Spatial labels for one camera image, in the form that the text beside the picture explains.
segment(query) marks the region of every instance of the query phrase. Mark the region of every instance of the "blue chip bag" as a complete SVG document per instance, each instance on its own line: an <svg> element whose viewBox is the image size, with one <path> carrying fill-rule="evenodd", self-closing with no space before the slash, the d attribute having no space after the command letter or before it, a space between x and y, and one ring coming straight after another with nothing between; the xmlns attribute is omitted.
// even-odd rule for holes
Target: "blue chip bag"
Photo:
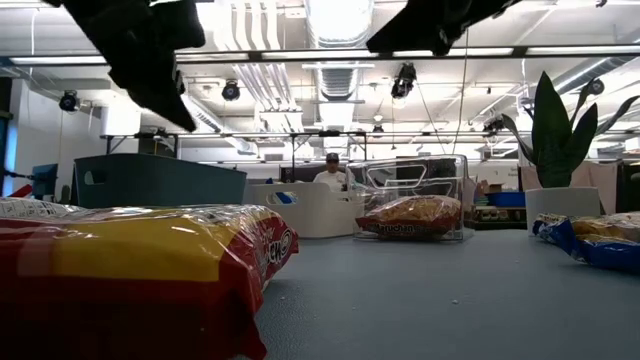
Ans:
<svg viewBox="0 0 640 360"><path fill-rule="evenodd" d="M640 274L640 213L593 218L540 214L533 233L578 261Z"/></svg>

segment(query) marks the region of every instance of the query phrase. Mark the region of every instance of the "snake plant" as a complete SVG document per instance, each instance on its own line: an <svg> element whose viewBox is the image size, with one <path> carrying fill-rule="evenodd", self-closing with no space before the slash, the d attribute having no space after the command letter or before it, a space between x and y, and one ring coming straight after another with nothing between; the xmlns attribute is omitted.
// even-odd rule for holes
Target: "snake plant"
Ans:
<svg viewBox="0 0 640 360"><path fill-rule="evenodd" d="M593 104L574 128L578 111L586 103L591 85L595 80L591 80L582 88L576 109L569 119L551 79L546 72L542 73L536 88L534 111L529 112L533 117L531 132L533 146L523 141L513 119L502 114L504 127L516 137L527 160L536 165L538 180L544 188L569 186L571 174L586 157L593 138L609 130L640 98L640 96L633 96L627 99L611 118L600 124L598 124L598 105Z"/></svg>

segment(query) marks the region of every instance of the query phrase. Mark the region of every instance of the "potted plant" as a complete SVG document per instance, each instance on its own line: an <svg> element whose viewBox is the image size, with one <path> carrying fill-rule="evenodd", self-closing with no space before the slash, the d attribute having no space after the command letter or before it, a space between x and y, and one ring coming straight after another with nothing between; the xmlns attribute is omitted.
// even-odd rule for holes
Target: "potted plant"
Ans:
<svg viewBox="0 0 640 360"><path fill-rule="evenodd" d="M526 192L529 231L539 213L567 216L600 215L598 189L570 188L571 174L586 157L593 138L609 130L640 96L627 99L611 118L600 124L598 105L593 104L574 128L578 112L586 103L595 81L598 80L593 79L582 88L573 116L569 118L551 79L545 72L542 73L536 88L533 111L528 111L533 118L533 146L523 141L513 119L501 115L504 127L516 137L527 160L536 166L538 180L543 187Z"/></svg>

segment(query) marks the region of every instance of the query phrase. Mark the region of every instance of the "teal storage bin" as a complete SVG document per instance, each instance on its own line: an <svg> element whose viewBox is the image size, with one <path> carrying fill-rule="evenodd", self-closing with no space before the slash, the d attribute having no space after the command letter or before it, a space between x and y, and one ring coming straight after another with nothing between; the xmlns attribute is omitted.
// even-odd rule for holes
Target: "teal storage bin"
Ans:
<svg viewBox="0 0 640 360"><path fill-rule="evenodd" d="M75 160L78 205L241 204L247 174L146 154L111 154Z"/></svg>

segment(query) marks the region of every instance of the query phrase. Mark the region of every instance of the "snack bag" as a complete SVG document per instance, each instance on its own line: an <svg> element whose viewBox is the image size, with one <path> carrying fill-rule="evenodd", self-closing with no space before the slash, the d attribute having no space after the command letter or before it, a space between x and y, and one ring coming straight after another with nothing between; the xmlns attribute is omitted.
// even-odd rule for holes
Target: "snack bag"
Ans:
<svg viewBox="0 0 640 360"><path fill-rule="evenodd" d="M460 201L441 195L402 197L364 217L358 226L384 237L439 239L460 227Z"/></svg>
<svg viewBox="0 0 640 360"><path fill-rule="evenodd" d="M541 214L533 233L578 261L640 273L640 213L575 218Z"/></svg>
<svg viewBox="0 0 640 360"><path fill-rule="evenodd" d="M253 317L297 238L251 205L0 218L0 359L262 359Z"/></svg>

